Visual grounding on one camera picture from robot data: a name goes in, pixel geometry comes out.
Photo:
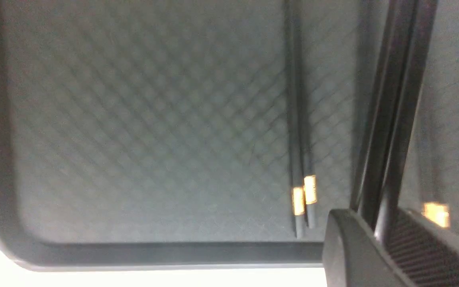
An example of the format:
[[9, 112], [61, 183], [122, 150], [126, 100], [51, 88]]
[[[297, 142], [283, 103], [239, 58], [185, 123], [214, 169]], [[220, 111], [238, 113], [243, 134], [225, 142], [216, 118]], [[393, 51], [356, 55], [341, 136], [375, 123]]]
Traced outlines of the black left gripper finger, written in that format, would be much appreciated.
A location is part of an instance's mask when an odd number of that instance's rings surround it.
[[329, 212], [322, 263], [329, 287], [459, 287], [459, 236], [399, 210], [381, 245], [350, 209]]

